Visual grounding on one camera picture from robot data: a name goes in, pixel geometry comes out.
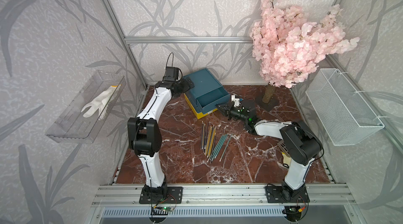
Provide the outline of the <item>pink artificial blossom tree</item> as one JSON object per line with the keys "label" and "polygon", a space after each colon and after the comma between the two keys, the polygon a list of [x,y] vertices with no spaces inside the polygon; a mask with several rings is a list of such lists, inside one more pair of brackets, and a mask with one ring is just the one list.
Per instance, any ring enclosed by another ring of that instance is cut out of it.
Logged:
{"label": "pink artificial blossom tree", "polygon": [[292,88],[314,73],[329,54],[343,54],[358,46],[359,37],[347,39],[337,21],[340,6],[334,5],[320,22],[310,22],[298,5],[281,8],[280,0],[261,0],[261,19],[250,31],[253,57],[267,83],[261,103],[271,105],[277,87]]}

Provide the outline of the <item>white work glove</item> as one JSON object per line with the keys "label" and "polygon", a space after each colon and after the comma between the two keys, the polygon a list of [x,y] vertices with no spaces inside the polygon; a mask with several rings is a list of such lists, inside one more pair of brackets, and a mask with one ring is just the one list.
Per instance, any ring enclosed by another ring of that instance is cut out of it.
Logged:
{"label": "white work glove", "polygon": [[81,110],[81,112],[83,112],[88,108],[83,117],[89,118],[93,116],[95,112],[98,112],[98,120],[103,120],[106,117],[106,109],[108,108],[109,100],[117,89],[117,85],[110,86],[105,91],[100,93],[96,98],[94,98],[91,102],[87,103]]}

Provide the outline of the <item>yellow drawer cabinet base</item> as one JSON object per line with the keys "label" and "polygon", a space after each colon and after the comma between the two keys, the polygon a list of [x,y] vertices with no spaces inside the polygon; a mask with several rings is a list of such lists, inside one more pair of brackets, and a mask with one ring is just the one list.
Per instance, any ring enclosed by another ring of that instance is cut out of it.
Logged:
{"label": "yellow drawer cabinet base", "polygon": [[186,94],[184,95],[185,97],[185,101],[187,102],[187,104],[189,105],[190,109],[192,110],[192,112],[194,113],[194,115],[196,116],[196,118],[199,120],[203,117],[206,117],[210,114],[212,114],[213,112],[217,111],[216,108],[212,109],[211,111],[207,112],[207,113],[203,113],[203,112],[198,112],[196,110],[196,108],[193,106],[193,104],[191,103],[191,101],[189,100],[189,98],[186,96]]}

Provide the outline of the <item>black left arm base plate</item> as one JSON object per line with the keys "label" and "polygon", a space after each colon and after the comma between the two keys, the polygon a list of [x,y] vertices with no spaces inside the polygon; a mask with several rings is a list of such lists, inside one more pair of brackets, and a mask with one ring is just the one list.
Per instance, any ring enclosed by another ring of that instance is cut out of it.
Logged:
{"label": "black left arm base plate", "polygon": [[140,204],[181,204],[183,196],[183,187],[162,186],[149,187],[145,185],[142,188],[139,203]]}

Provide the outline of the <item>aluminium front rail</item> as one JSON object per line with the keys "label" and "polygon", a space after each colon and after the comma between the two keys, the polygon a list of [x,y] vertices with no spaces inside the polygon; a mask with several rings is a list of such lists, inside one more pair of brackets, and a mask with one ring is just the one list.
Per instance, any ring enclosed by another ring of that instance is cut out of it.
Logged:
{"label": "aluminium front rail", "polygon": [[[180,206],[265,206],[268,203],[265,184],[180,184],[183,187]],[[126,184],[100,186],[92,207],[131,207],[139,203],[142,185]],[[356,205],[346,184],[308,184],[310,206]]]}

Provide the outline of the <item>brown slotted spatula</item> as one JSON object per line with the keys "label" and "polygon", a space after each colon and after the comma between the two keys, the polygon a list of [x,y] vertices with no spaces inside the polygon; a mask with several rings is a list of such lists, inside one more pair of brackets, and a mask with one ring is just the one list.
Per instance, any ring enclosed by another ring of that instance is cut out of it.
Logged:
{"label": "brown slotted spatula", "polygon": [[281,152],[282,152],[285,156],[290,157],[290,155],[289,155],[289,153],[288,153],[288,150],[287,150],[287,147],[286,147],[286,145],[285,145],[285,143],[284,143],[284,140],[279,141],[277,145],[278,145],[278,147],[280,148]]}

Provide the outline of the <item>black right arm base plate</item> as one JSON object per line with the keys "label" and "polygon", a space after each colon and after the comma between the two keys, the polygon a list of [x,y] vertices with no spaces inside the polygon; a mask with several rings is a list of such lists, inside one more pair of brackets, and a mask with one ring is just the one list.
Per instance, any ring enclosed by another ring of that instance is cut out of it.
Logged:
{"label": "black right arm base plate", "polygon": [[297,190],[293,190],[286,184],[282,184],[281,186],[267,184],[264,189],[268,203],[308,204],[310,202],[305,184]]}

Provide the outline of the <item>dark grey pencil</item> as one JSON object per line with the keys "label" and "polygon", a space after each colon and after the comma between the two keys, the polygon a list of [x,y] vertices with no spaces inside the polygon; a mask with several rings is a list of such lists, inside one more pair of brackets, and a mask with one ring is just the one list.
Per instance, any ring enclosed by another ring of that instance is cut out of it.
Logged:
{"label": "dark grey pencil", "polygon": [[209,125],[209,122],[207,122],[206,128],[205,128],[204,146],[203,146],[204,153],[206,153],[206,147],[207,147],[208,138],[209,138],[209,131],[210,131],[210,125]]}
{"label": "dark grey pencil", "polygon": [[204,147],[204,135],[205,135],[205,123],[202,121],[201,124],[201,140],[200,140],[200,149],[203,150]]}

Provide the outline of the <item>teal pull-out drawer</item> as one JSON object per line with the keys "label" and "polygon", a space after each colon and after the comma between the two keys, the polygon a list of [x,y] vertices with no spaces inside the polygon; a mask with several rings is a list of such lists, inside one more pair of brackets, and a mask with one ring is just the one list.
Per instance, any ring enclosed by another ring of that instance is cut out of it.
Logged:
{"label": "teal pull-out drawer", "polygon": [[227,103],[229,100],[230,94],[224,87],[219,87],[197,97],[195,99],[196,110],[203,114],[207,114],[214,110],[217,104]]}

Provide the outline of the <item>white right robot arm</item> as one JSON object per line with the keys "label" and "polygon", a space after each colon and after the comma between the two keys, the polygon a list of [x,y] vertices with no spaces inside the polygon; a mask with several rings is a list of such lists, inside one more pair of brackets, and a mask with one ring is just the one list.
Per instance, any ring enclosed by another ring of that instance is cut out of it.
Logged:
{"label": "white right robot arm", "polygon": [[240,120],[245,130],[253,135],[268,136],[283,140],[291,157],[288,173],[282,182],[284,197],[292,197],[301,191],[305,178],[323,145],[302,121],[276,122],[261,120],[257,116],[252,100],[244,100],[236,95],[227,103],[217,104],[216,108],[229,120]]}

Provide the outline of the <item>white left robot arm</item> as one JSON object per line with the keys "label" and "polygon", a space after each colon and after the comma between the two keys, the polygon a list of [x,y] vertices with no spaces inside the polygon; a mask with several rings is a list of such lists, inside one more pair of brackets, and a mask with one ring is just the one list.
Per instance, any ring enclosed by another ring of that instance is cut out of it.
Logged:
{"label": "white left robot arm", "polygon": [[157,82],[146,107],[137,117],[128,120],[129,147],[143,165],[146,176],[143,190],[146,195],[161,195],[163,198],[167,196],[168,187],[159,157],[162,134],[158,121],[170,100],[178,98],[193,87],[194,83],[190,78],[167,78]]}

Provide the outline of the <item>yellow pencil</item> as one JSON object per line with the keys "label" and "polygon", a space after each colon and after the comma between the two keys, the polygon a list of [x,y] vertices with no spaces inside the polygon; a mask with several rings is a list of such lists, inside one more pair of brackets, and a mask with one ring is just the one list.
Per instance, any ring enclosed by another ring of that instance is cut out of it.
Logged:
{"label": "yellow pencil", "polygon": [[207,157],[210,158],[213,152],[213,147],[215,144],[215,138],[216,138],[216,127],[213,128],[213,132],[212,132],[212,138],[211,138],[211,142],[209,145],[209,151],[208,151],[208,155]]}
{"label": "yellow pencil", "polygon": [[211,139],[212,139],[213,129],[214,129],[214,127],[212,125],[210,125],[209,129],[208,129],[205,152],[204,152],[206,156],[208,155],[208,152],[209,152],[209,146],[210,146],[210,142],[211,142]]}

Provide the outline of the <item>green pencil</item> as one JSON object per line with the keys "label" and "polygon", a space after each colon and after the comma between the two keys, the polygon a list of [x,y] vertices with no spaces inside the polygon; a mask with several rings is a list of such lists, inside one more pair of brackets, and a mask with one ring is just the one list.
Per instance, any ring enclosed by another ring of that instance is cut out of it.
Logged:
{"label": "green pencil", "polygon": [[222,152],[222,155],[221,155],[221,157],[220,157],[220,160],[219,160],[220,162],[222,161],[222,159],[223,159],[223,157],[224,157],[225,151],[226,151],[226,149],[228,148],[228,145],[229,145],[229,142],[230,142],[231,138],[232,138],[232,134],[229,135],[229,138],[228,138],[228,140],[227,140],[227,142],[226,142],[225,148],[224,148],[224,150],[223,150],[223,152]]}
{"label": "green pencil", "polygon": [[226,140],[226,138],[227,138],[227,134],[224,134],[220,138],[219,142],[217,143],[217,145],[215,146],[215,148],[213,150],[213,153],[211,154],[211,156],[209,158],[210,162],[212,162],[217,157],[217,155],[218,155],[220,149],[222,148],[222,145],[224,144],[224,141]]}

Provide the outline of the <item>clear plastic wall tray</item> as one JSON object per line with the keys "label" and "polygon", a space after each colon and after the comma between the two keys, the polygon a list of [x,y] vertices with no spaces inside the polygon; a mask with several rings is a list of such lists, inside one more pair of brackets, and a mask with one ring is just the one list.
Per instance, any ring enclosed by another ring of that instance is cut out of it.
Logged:
{"label": "clear plastic wall tray", "polygon": [[125,85],[122,75],[96,71],[45,135],[57,143],[93,143]]}

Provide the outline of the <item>teal drawer cabinet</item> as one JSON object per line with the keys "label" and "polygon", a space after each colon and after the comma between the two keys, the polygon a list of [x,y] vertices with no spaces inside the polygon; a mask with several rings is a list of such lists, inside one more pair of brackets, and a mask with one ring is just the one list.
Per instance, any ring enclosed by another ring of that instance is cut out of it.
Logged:
{"label": "teal drawer cabinet", "polygon": [[210,92],[216,88],[223,87],[221,83],[206,68],[188,74],[185,76],[185,78],[190,78],[194,83],[194,87],[189,91],[187,91],[185,94],[195,104],[196,104],[195,99],[197,97],[207,92]]}

